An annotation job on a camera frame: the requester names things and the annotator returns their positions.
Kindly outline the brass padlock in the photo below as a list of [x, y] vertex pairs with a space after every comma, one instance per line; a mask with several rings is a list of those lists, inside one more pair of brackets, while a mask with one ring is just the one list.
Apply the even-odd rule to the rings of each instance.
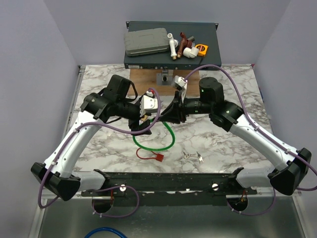
[[140, 119], [140, 124], [144, 124], [146, 122], [151, 123], [151, 118], [149, 115], [143, 115], [143, 117]]

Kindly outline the small silver key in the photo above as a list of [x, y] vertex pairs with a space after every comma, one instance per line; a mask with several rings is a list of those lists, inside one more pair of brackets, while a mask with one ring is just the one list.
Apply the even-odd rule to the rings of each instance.
[[199, 160], [199, 163], [203, 163], [203, 158], [201, 156], [201, 154], [199, 152], [196, 152], [197, 153], [197, 157], [198, 157], [198, 160]]

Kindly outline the white pvc elbow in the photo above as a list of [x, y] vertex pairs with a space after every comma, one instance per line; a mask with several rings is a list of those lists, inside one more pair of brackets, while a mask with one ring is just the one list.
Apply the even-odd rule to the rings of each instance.
[[183, 50], [183, 56], [185, 56], [189, 59], [195, 58], [198, 55], [198, 53], [199, 53], [199, 49], [196, 47], [192, 47], [192, 48], [186, 47]]

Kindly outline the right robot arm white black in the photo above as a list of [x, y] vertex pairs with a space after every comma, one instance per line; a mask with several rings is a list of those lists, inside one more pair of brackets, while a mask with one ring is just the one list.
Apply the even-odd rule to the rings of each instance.
[[311, 152], [297, 150], [255, 122], [240, 106], [225, 100], [223, 86], [213, 77], [199, 81], [200, 96], [186, 98], [176, 91], [172, 102], [161, 113], [160, 121], [180, 124], [188, 115], [207, 114], [214, 125], [230, 132], [265, 156], [268, 168], [237, 169], [228, 181], [228, 189], [239, 194], [249, 187], [273, 187], [284, 195], [292, 195], [308, 172]]

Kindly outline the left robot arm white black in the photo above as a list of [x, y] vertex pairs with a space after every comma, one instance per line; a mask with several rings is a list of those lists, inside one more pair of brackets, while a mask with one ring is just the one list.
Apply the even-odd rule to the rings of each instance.
[[107, 123], [110, 117], [128, 119], [128, 134], [151, 134], [149, 121], [139, 125], [140, 104], [133, 104], [126, 97], [129, 88], [134, 86], [129, 79], [113, 75], [106, 88], [85, 97], [75, 123], [59, 146], [44, 162], [31, 167], [32, 174], [40, 182], [39, 203], [44, 188], [64, 201], [79, 191], [93, 190], [99, 196], [109, 192], [105, 173], [98, 170], [75, 173], [73, 170], [89, 141], [103, 126], [115, 130]]

